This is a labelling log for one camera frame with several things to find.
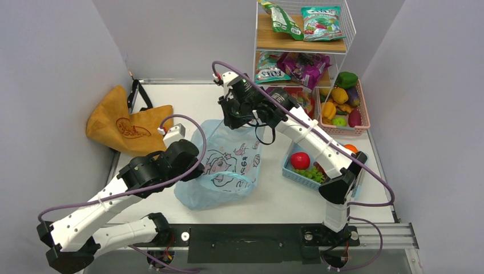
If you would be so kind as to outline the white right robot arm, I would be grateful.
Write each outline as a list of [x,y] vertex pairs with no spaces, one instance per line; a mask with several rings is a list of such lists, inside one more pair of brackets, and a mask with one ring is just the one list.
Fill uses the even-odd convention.
[[251,121],[261,122],[289,137],[322,167],[326,174],[318,189],[326,201],[322,235],[331,245],[342,241],[349,221],[348,202],[361,171],[352,159],[363,163],[365,155],[354,154],[331,139],[318,121],[311,119],[282,88],[266,92],[232,71],[225,72],[215,82],[224,89],[224,96],[218,103],[223,110],[225,126],[234,130]]

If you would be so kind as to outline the light blue plastic grocery bag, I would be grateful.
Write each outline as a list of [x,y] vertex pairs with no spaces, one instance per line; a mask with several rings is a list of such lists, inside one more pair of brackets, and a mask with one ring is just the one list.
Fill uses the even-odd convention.
[[191,210],[205,210],[236,202],[250,195],[257,186],[261,167],[262,145],[257,135],[263,128],[242,126],[232,130],[222,120],[206,120],[202,131],[196,130],[191,141],[201,147],[201,133],[207,149],[201,164],[204,172],[188,182],[176,183],[174,194]]

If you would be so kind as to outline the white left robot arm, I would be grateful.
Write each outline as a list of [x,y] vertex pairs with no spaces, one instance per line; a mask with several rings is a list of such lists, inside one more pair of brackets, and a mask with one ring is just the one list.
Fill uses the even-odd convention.
[[190,141],[173,142],[165,151],[137,156],[93,197],[68,216],[57,221],[41,220],[39,238],[49,250],[49,266],[59,273],[77,273],[96,257],[138,243],[164,245],[174,233],[162,213],[121,225],[106,223],[126,208],[162,192],[178,181],[189,181],[203,173],[198,162],[199,149]]

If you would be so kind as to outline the green toy grapes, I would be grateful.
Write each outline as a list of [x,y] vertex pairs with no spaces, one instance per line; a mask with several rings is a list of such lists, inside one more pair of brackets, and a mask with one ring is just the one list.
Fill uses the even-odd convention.
[[293,169],[293,172],[319,184],[323,183],[325,180],[325,175],[316,167],[305,170]]

